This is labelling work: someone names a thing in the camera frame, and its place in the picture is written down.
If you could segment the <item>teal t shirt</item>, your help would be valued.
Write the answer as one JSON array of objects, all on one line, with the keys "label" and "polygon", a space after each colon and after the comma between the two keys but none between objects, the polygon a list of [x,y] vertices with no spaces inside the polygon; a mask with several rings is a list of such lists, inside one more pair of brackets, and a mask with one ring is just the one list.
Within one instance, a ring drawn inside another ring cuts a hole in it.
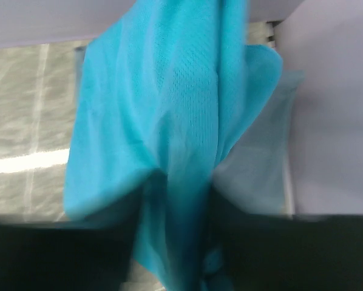
[{"label": "teal t shirt", "polygon": [[86,48],[64,185],[72,220],[148,182],[135,259],[205,290],[212,172],[253,123],[282,58],[246,43],[246,1],[137,1]]}]

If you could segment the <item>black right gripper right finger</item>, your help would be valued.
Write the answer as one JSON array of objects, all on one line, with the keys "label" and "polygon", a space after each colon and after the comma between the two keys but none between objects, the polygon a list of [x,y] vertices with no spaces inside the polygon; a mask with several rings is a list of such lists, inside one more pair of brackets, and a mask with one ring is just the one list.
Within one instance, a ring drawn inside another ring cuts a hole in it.
[{"label": "black right gripper right finger", "polygon": [[363,215],[251,214],[215,187],[208,210],[236,290],[363,290]]}]

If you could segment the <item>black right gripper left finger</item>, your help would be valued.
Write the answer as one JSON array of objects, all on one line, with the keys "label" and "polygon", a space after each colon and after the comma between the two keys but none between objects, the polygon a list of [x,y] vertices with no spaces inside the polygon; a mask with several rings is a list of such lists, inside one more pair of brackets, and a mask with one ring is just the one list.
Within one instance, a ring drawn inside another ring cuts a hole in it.
[{"label": "black right gripper left finger", "polygon": [[139,185],[76,221],[0,215],[0,290],[120,290],[143,205]]}]

